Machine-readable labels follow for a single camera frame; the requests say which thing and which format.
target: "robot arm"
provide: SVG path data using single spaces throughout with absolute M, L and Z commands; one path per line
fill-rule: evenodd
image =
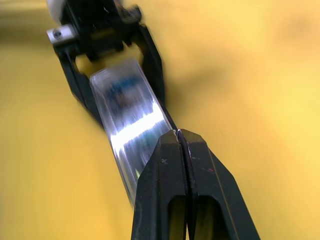
M 122 161 L 118 167 L 125 185 L 130 181 L 122 168 L 132 173 L 141 166 L 130 182 L 131 239 L 184 240 L 188 228 L 190 240 L 258 240 L 231 173 L 199 135 L 178 129 L 166 110 L 162 60 L 148 28 L 141 24 L 139 7 L 125 9 L 114 0 L 47 2 L 52 18 L 61 24 L 47 34 L 71 92 L 105 128 L 117 163 Z M 112 34 L 92 37 L 109 29 Z M 106 81 L 101 76 L 109 76 L 109 68 L 90 82 L 76 68 L 79 55 L 94 62 L 132 43 L 143 54 L 141 66 L 135 68 L 139 84 L 118 75 Z M 130 98 L 135 101 L 126 106 Z

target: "white component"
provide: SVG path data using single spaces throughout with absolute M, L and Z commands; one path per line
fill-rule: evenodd
M 60 17 L 66 0 L 46 0 L 52 19 L 60 25 Z

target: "metal screw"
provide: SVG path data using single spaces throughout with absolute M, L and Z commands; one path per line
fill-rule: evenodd
M 55 39 L 60 39 L 62 37 L 62 33 L 59 30 L 53 30 L 52 34 Z

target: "black metal bracket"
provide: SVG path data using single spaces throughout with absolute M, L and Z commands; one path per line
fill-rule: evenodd
M 124 18 L 134 12 L 134 17 Z M 148 28 L 141 24 L 139 7 L 126 11 L 110 0 L 67 0 L 61 23 L 73 26 L 75 39 L 53 45 L 73 95 L 102 125 L 88 77 L 79 72 L 76 57 L 86 55 L 91 62 L 110 52 L 123 51 L 135 43 L 141 50 L 141 68 L 159 101 L 165 105 L 162 60 Z
M 259 240 L 231 173 L 204 139 L 169 131 L 138 180 L 132 240 Z

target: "yellow surface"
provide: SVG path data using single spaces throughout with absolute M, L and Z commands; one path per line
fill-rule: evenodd
M 131 2 L 162 55 L 169 112 L 232 172 L 260 237 L 320 239 L 320 1 Z M 127 240 L 132 208 L 54 26 L 43 0 L 0 0 L 0 239 Z

